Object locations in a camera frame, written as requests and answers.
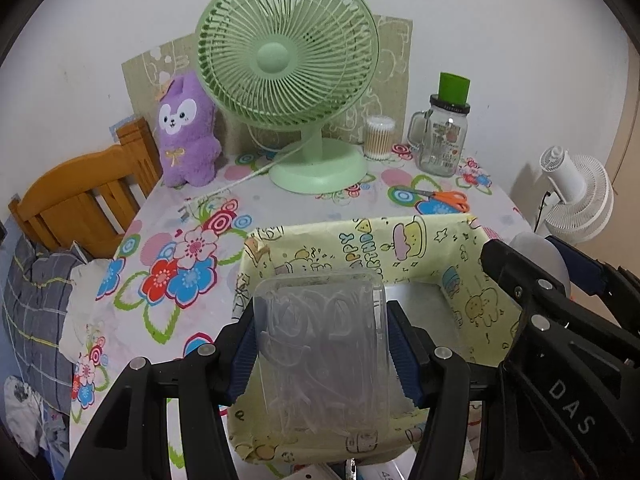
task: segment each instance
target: plaid blanket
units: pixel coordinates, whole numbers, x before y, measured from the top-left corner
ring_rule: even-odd
[[[69,274],[85,262],[78,247],[50,253],[22,236],[4,284],[2,324],[24,381],[63,413],[70,409],[73,365],[58,351],[58,341],[72,290]]]

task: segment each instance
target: wooden bed frame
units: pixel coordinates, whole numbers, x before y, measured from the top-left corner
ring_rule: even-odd
[[[133,176],[145,197],[162,175],[158,148],[148,124],[138,119],[117,129],[120,144],[78,156],[47,171],[13,199],[9,210],[22,231],[49,250],[77,241],[94,258],[111,258],[122,234],[100,208],[100,194],[123,231],[140,209],[124,178]]]

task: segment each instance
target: fan base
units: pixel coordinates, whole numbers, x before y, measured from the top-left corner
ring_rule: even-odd
[[[278,160],[300,142],[284,148]],[[323,194],[340,191],[357,184],[367,174],[367,161],[362,152],[343,140],[322,139],[322,159],[310,164],[302,150],[288,156],[269,170],[276,186],[302,194]]]

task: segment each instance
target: stuffed animal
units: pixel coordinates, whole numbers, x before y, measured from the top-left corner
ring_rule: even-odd
[[[216,176],[213,163],[222,151],[213,136],[215,106],[195,72],[179,75],[160,99],[158,129],[164,184],[204,186]]]

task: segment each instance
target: orange scissors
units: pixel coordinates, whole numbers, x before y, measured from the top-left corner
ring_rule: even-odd
[[[425,196],[427,198],[433,198],[452,208],[457,209],[461,213],[469,212],[469,204],[466,202],[466,195],[459,191],[423,191],[421,189],[414,189],[408,186],[394,186],[400,191],[407,191],[416,195]]]

